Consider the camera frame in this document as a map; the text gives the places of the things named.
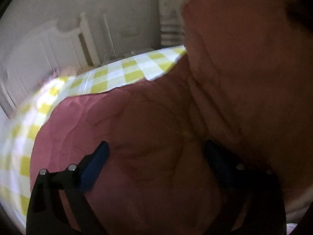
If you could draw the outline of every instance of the metal screw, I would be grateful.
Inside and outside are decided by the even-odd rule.
[[[39,172],[40,175],[45,175],[46,173],[47,173],[46,169],[41,169]]]
[[[245,170],[245,165],[244,164],[237,164],[236,168],[237,168],[237,170]]]
[[[76,170],[76,168],[77,168],[77,165],[76,165],[76,164],[71,164],[71,165],[68,167],[68,170],[74,171],[74,170]]]

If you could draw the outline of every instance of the bed sheet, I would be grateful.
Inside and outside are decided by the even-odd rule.
[[[104,65],[77,77],[54,79],[19,108],[0,149],[0,200],[21,232],[26,230],[32,148],[53,108],[68,96],[105,92],[143,77],[152,80],[168,71],[184,52],[184,46],[165,48]]]

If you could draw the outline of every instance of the wall outlet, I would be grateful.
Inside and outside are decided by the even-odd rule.
[[[130,27],[125,30],[120,31],[122,38],[128,38],[138,35],[138,29],[136,27]]]

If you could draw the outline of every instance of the striped fabric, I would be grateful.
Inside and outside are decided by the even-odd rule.
[[[105,92],[143,77],[152,80],[169,70],[184,52],[183,46],[166,48],[114,62],[77,77],[57,78],[22,105],[10,123],[0,150],[0,200],[23,233],[30,198],[32,148],[53,108],[68,96]]]
[[[161,46],[173,47],[184,42],[181,5],[184,0],[159,0]]]

